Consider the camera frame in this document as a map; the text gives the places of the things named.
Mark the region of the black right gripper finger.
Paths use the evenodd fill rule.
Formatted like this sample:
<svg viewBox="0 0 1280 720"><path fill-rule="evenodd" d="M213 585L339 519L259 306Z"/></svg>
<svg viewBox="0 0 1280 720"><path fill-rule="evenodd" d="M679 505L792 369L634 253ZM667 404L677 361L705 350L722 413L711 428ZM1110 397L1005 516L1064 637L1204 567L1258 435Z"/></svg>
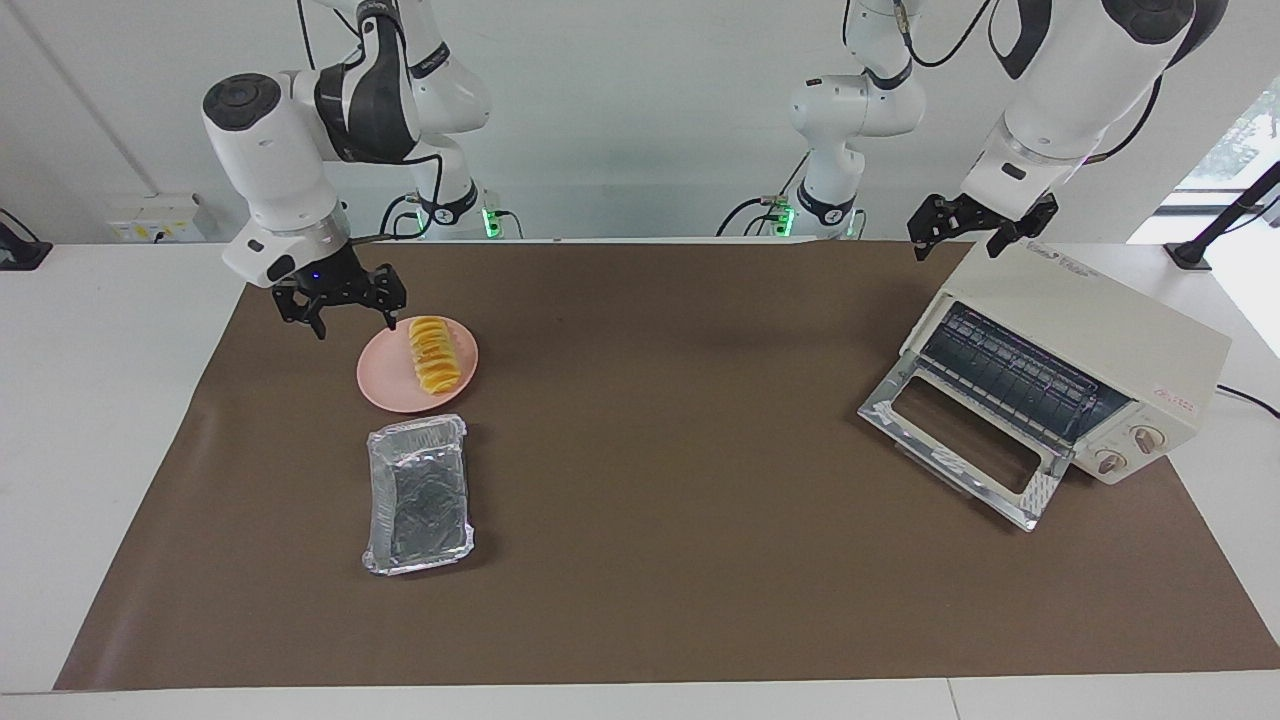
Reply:
<svg viewBox="0 0 1280 720"><path fill-rule="evenodd" d="M321 314L329 300L328 293L310 293L301 288L273 288L271 297L285 323L300 323L310 328L317 340L326 338L326 325Z"/></svg>
<svg viewBox="0 0 1280 720"><path fill-rule="evenodd" d="M388 331L394 331L407 305L407 291L390 264L381 264L365 275L360 305L378 311Z"/></svg>

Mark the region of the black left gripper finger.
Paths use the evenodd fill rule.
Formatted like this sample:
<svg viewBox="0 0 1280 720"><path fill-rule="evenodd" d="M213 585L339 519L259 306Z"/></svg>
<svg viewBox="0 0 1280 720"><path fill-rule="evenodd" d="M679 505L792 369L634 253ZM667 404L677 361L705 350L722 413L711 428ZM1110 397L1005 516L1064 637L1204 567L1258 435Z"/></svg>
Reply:
<svg viewBox="0 0 1280 720"><path fill-rule="evenodd" d="M965 234L961 214L966 195L946 199L943 195L927 196L908 220L909 240L919 263L928 259L932 250L947 240Z"/></svg>
<svg viewBox="0 0 1280 720"><path fill-rule="evenodd" d="M1020 220L1001 220L996 232L988 238L986 250L989 258L1000 254L1020 240L1038 237L1059 211L1053 195L1042 196Z"/></svg>

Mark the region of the yellow sliced bread loaf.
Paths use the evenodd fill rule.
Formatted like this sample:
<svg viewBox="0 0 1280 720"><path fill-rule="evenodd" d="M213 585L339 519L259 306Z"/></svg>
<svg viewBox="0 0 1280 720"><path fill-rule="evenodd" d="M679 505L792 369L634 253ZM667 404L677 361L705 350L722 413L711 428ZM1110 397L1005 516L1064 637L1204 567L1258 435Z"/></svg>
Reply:
<svg viewBox="0 0 1280 720"><path fill-rule="evenodd" d="M445 319L419 316L410 323L410 350L415 375L422 391L448 395L461 382L462 372Z"/></svg>

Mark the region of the aluminium foil tray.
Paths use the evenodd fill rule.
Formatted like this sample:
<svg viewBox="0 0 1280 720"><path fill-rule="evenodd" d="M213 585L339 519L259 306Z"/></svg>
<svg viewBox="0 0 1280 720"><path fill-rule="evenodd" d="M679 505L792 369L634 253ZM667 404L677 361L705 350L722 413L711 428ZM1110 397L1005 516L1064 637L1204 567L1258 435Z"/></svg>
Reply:
<svg viewBox="0 0 1280 720"><path fill-rule="evenodd" d="M371 518L362 562L372 575L443 568L474 551L466 434L465 420L445 414L369 436Z"/></svg>

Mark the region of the cream toaster oven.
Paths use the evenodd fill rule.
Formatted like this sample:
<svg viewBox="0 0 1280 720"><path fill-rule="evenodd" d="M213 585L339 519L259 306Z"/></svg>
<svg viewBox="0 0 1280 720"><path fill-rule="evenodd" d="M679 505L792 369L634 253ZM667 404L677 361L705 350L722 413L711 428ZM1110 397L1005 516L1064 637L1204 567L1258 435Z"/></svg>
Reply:
<svg viewBox="0 0 1280 720"><path fill-rule="evenodd" d="M1133 398L1073 446L1075 466L1110 486L1199 433L1231 347L1204 323L1036 241L1014 243L998 258L989 258L984 246L970 250L913 327L902 352L920 354L955 302ZM1140 452L1133 427L1161 430L1165 450ZM1096 475L1101 450L1126 459L1123 474Z"/></svg>

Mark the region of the silver glass oven door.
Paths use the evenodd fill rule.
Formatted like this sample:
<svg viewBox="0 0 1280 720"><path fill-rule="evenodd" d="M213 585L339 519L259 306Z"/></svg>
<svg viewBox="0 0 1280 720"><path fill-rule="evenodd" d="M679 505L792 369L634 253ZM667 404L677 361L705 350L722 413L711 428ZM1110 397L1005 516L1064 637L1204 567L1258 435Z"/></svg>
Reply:
<svg viewBox="0 0 1280 720"><path fill-rule="evenodd" d="M915 421L905 418L895 402L911 380L922 380L996 430L1012 437L1038 457L1036 470L1021 491L1014 491L979 469ZM929 469L943 483L993 509L1027 533L1039 524L1076 452L1057 442L1036 423L1018 424L1015 415L997 413L983 401L988 395L973 383L936 366L910 350L901 354L882 382L858 409L858 415L888 436L909 457Z"/></svg>

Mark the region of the pink round plate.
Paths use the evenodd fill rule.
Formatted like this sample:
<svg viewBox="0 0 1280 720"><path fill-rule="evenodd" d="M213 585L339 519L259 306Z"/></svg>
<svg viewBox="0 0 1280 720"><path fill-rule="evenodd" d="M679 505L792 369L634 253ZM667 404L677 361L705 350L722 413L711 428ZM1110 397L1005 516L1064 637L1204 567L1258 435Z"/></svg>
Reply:
<svg viewBox="0 0 1280 720"><path fill-rule="evenodd" d="M356 365L356 379L365 398L392 413L420 414L445 406L458 397L475 377L479 363L477 341L467 327L447 318L438 320L448 329L460 378L448 389L430 392L415 369L411 329L421 316L406 318L396 328L376 333L365 346Z"/></svg>

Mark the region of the bright window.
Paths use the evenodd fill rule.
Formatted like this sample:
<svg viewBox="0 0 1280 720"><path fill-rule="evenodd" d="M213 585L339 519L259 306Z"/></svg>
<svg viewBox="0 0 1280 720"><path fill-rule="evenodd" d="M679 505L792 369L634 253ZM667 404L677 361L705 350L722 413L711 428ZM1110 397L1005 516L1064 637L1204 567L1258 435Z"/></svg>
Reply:
<svg viewBox="0 0 1280 720"><path fill-rule="evenodd" d="M1243 191L1276 160L1280 160L1280 76L1233 122L1174 191Z"/></svg>

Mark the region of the black table clamp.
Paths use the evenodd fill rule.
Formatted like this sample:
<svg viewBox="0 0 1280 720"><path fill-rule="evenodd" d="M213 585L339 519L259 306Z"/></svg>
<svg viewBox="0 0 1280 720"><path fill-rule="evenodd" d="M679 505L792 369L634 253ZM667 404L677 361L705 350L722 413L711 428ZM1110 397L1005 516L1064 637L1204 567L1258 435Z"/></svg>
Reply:
<svg viewBox="0 0 1280 720"><path fill-rule="evenodd" d="M0 272L31 272L52 251L23 220L0 208Z"/></svg>

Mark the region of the brown table mat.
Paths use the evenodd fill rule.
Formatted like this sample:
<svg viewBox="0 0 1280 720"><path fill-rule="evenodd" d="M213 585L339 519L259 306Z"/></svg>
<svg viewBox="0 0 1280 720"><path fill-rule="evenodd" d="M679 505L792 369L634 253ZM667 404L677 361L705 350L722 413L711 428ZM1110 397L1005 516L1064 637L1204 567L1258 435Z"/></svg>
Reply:
<svg viewBox="0 0 1280 720"><path fill-rule="evenodd" d="M474 551L375 577L374 313L246 290L59 691L1280 669L1172 466L1025 533L858 415L966 254L374 245L462 322Z"/></svg>

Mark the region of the white wall outlet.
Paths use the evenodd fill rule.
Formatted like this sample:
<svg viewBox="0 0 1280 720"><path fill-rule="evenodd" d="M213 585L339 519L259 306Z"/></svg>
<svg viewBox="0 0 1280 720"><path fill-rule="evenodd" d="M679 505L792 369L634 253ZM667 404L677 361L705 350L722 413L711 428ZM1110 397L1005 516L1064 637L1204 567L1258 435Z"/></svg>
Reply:
<svg viewBox="0 0 1280 720"><path fill-rule="evenodd" d="M105 211L108 227L125 243L202 243L216 222L193 193L115 199Z"/></svg>

